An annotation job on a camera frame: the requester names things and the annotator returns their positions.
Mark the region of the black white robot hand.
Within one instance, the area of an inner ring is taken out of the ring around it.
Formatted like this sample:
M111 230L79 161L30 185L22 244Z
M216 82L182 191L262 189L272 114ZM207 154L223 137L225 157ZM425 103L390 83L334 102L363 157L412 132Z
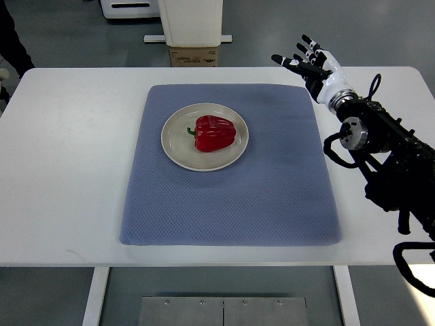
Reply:
M287 58L273 54L271 60L287 70L301 76L312 99L319 104L329 105L339 93L350 91L345 72L335 57L324 50L316 41L302 35L304 44L297 43L302 55Z

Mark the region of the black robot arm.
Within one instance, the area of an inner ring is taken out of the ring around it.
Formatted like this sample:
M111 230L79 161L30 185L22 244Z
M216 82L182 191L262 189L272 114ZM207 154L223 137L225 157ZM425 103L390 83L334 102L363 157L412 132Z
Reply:
M377 74L368 96L343 90L332 98L341 128L326 138L324 153L340 166L360 170L365 197L386 212L398 212L400 234L410 234L414 217L433 239L434 149L372 99L380 83Z

